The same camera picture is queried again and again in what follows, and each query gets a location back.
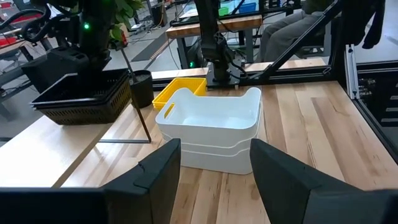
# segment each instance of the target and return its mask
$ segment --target green light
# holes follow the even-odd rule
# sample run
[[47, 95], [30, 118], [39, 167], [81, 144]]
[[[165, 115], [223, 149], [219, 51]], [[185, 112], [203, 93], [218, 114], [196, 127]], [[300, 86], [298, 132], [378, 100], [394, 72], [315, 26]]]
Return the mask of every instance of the green light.
[[90, 29], [90, 25], [88, 23], [85, 23], [83, 26], [85, 29]]

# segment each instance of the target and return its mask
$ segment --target black mesh basket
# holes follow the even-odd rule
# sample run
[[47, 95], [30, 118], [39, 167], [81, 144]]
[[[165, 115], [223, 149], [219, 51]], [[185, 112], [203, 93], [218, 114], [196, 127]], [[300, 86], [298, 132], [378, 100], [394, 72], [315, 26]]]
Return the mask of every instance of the black mesh basket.
[[65, 75], [30, 105], [57, 124], [114, 122], [131, 99], [128, 70], [110, 70], [92, 78]]

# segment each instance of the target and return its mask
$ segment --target stacked white bin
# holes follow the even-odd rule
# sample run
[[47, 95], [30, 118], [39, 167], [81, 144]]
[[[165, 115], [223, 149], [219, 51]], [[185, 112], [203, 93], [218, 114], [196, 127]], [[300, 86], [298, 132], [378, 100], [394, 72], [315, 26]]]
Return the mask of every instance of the stacked white bin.
[[183, 166], [249, 174], [250, 141], [257, 137], [261, 111], [258, 88], [240, 97], [200, 97], [181, 88], [156, 116], [156, 123], [166, 141], [181, 139]]

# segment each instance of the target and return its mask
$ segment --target wooden table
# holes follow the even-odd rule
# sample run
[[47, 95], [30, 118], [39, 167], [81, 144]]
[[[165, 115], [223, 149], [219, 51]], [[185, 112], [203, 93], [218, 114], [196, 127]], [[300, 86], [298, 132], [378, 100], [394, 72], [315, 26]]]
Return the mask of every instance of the wooden table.
[[[322, 63], [317, 59], [289, 61], [284, 68]], [[249, 68], [260, 70], [267, 64]], [[260, 139], [361, 189], [398, 187], [398, 166], [337, 82], [259, 88], [265, 118]], [[208, 94], [242, 95], [246, 89]], [[0, 148], [0, 186], [98, 187], [113, 180], [164, 144], [155, 123], [157, 111], [148, 106], [142, 114], [152, 144], [97, 144], [93, 150], [90, 148], [108, 125], [62, 127], [40, 118]], [[104, 138], [144, 136], [129, 106]], [[269, 220], [252, 174], [182, 167], [171, 223], [258, 224]]]
[[[258, 16], [246, 16], [234, 19], [225, 19], [222, 20], [221, 24], [218, 22], [218, 28], [220, 32], [226, 32], [228, 30], [231, 31], [245, 31], [246, 38], [246, 57], [249, 63], [253, 63], [253, 32], [252, 30], [258, 28], [262, 24], [262, 17]], [[166, 31], [167, 37], [170, 39], [177, 39], [178, 44], [178, 52], [180, 54], [180, 60], [182, 64], [182, 68], [189, 68], [187, 61], [187, 53], [185, 51], [185, 37], [191, 37], [200, 35], [200, 24], [192, 24], [186, 26], [179, 27], [171, 27]]]

